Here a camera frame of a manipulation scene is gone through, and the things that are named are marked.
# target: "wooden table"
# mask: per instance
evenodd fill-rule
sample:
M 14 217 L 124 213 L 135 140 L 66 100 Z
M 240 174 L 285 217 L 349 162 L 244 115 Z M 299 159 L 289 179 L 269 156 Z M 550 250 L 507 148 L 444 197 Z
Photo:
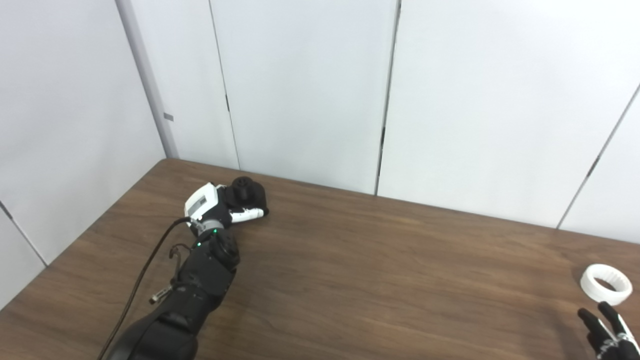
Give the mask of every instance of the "wooden table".
M 243 172 L 164 160 L 0 312 L 2 359 L 94 359 L 153 245 L 206 181 Z M 620 241 L 251 175 L 268 217 L 232 228 L 242 262 L 197 359 L 591 359 L 579 288 L 607 263 L 640 284 Z M 175 263 L 169 237 L 125 325 Z M 618 309 L 640 331 L 638 295 Z

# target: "black object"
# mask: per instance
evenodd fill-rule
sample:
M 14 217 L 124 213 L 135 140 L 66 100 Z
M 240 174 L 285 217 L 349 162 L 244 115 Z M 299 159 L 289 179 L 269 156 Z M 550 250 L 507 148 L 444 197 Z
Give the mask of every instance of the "black object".
M 236 241 L 224 229 L 204 233 L 185 260 L 173 291 L 120 337 L 109 360 L 187 360 L 207 316 L 225 298 L 240 262 Z
M 241 208 L 260 208 L 264 215 L 269 214 L 264 188 L 250 177 L 238 177 L 225 188 L 225 200 L 233 211 Z
M 598 310 L 611 323 L 611 332 L 602 321 L 587 309 L 578 310 L 578 316 L 589 329 L 587 340 L 601 360 L 640 360 L 640 352 L 633 334 L 622 316 L 607 302 L 598 304 Z
M 198 228 L 189 217 L 176 220 L 165 232 L 138 276 L 129 301 L 98 360 L 102 359 L 122 324 L 147 267 L 169 232 L 183 222 L 191 222 L 197 236 L 189 256 L 166 289 L 162 303 L 149 315 L 134 322 L 115 343 L 108 360 L 193 360 L 198 350 L 197 336 L 209 313 L 224 299 L 240 263 L 237 243 L 225 228 L 231 225 L 230 212 L 243 208 L 260 208 L 268 214 L 264 188 L 249 177 L 237 178 L 231 186 L 218 189 L 219 206 L 206 212 Z

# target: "robotic hand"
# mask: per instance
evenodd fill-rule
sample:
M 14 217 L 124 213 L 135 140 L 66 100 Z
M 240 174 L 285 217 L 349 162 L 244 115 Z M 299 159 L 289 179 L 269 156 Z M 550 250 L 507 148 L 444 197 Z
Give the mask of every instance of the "robotic hand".
M 578 310 L 578 316 L 589 329 L 587 340 L 598 360 L 640 360 L 640 349 L 622 316 L 607 302 L 598 304 L 598 310 L 611 323 L 613 332 L 587 309 Z
M 187 200 L 184 212 L 186 217 L 174 222 L 156 245 L 98 359 L 102 359 L 122 323 L 151 259 L 168 233 L 177 224 L 186 222 L 196 241 L 190 247 L 173 246 L 170 258 L 178 257 L 176 273 L 170 285 L 156 293 L 150 302 L 164 300 L 123 332 L 108 359 L 193 360 L 198 349 L 198 332 L 209 313 L 222 303 L 240 262 L 236 241 L 227 228 L 266 216 L 269 210 L 262 185 L 249 177 L 238 177 L 231 186 L 207 183 Z M 181 266 L 178 245 L 189 249 L 189 256 Z

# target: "panel seam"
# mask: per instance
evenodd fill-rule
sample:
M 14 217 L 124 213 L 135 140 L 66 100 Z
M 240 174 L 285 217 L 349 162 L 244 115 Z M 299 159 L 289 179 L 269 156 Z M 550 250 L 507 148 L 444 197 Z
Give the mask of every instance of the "panel seam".
M 604 152 L 607 150 L 609 144 L 611 143 L 611 140 L 613 139 L 613 136 L 618 131 L 618 128 L 620 127 L 620 124 L 622 124 L 622 121 L 627 116 L 627 113 L 628 113 L 629 109 L 631 108 L 631 105 L 634 103 L 634 101 L 635 101 L 636 97 L 638 96 L 639 92 L 640 92 L 640 84 L 638 84 L 638 86 L 636 87 L 636 90 L 634 91 L 633 95 L 631 95 L 631 99 L 629 100 L 629 102 L 625 106 L 625 109 L 622 111 L 622 114 L 620 115 L 620 118 L 616 122 L 616 125 L 613 127 L 613 130 L 611 130 L 611 133 L 609 133 L 609 137 L 607 138 L 607 141 L 605 141 L 604 145 L 602 146 L 602 149 L 600 149 L 600 152 L 598 153 L 598 156 L 596 157 L 596 160 L 593 162 L 593 164 L 589 168 L 589 171 L 587 172 L 587 175 L 582 180 L 582 183 L 580 184 L 580 187 L 578 187 L 578 191 L 575 192 L 575 195 L 571 199 L 571 202 L 569 203 L 569 206 L 564 211 L 564 214 L 562 215 L 562 218 L 560 218 L 560 222 L 558 222 L 558 225 L 556 226 L 556 229 L 560 229 L 560 227 L 562 226 L 564 220 L 566 219 L 567 215 L 569 214 L 569 211 L 571 211 L 571 208 L 573 207 L 573 204 L 575 204 L 576 199 L 578 199 L 578 196 L 580 195 L 580 192 L 582 192 L 582 189 L 584 188 L 584 185 L 587 183 L 587 180 L 589 180 L 589 178 L 591 177 L 594 169 L 598 166 L 598 162 L 602 158 L 602 155 L 604 154 Z
M 238 164 L 238 170 L 242 170 L 240 167 L 240 154 L 238 153 L 238 145 L 236 142 L 236 132 L 234 130 L 234 119 L 231 116 L 231 107 L 229 106 L 229 98 L 227 93 L 227 82 L 225 80 L 225 69 L 222 65 L 222 55 L 220 55 L 220 44 L 218 43 L 218 32 L 216 31 L 216 21 L 213 19 L 213 6 L 211 6 L 211 0 L 209 3 L 209 15 L 211 15 L 211 26 L 213 27 L 213 36 L 216 39 L 216 51 L 218 52 L 218 63 L 220 64 L 220 74 L 222 75 L 222 86 L 225 89 L 225 100 L 227 102 L 227 111 L 229 112 L 229 124 L 231 125 L 231 136 L 234 140 L 234 149 L 236 150 L 236 161 Z
M 48 266 L 47 262 L 44 261 L 44 258 L 39 253 L 38 249 L 36 249 L 36 247 L 33 245 L 31 240 L 29 240 L 29 238 L 27 237 L 27 234 L 25 234 L 24 231 L 22 230 L 22 228 L 18 225 L 18 223 L 16 223 L 15 219 L 13 218 L 11 213 L 9 212 L 9 209 L 6 208 L 6 206 L 3 204 L 2 201 L 0 201 L 0 209 L 2 209 L 2 211 L 5 213 L 6 217 L 9 218 L 9 221 L 13 224 L 13 226 L 15 226 L 15 228 L 18 230 L 18 232 L 20 233 L 20 235 L 22 236 L 24 241 L 26 241 L 27 244 L 29 244 L 29 246 L 31 247 L 31 250 L 33 250 L 33 252 L 35 252 L 35 254 L 38 256 L 38 259 L 40 259 L 40 261 L 42 262 L 44 267 L 47 267 Z
M 400 11 L 402 8 L 402 0 L 396 0 L 396 16 L 394 19 L 393 34 L 391 38 L 391 53 L 389 54 L 389 69 L 387 73 L 387 92 L 385 94 L 385 107 L 382 116 L 382 130 L 380 133 L 380 148 L 378 149 L 378 167 L 376 169 L 376 182 L 374 184 L 373 195 L 378 196 L 378 187 L 380 186 L 380 170 L 382 169 L 382 152 L 385 144 L 385 135 L 387 132 L 387 116 L 389 113 L 389 98 L 391 91 L 391 78 L 394 69 L 394 56 L 396 55 L 396 36 L 398 32 L 398 24 L 400 22 Z

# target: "white wall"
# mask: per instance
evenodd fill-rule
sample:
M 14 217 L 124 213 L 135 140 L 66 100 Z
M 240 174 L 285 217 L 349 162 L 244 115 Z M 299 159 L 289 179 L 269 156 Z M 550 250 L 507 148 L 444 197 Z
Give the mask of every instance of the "white wall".
M 0 2 L 0 199 L 51 262 L 164 157 L 112 0 Z
M 208 0 L 118 1 L 170 156 L 237 169 Z
M 396 0 L 212 0 L 242 170 L 373 193 Z
M 555 227 L 640 82 L 637 1 L 403 0 L 379 194 Z
M 0 210 L 0 309 L 18 295 L 44 264 L 11 220 Z
M 640 97 L 636 96 L 561 229 L 640 243 Z

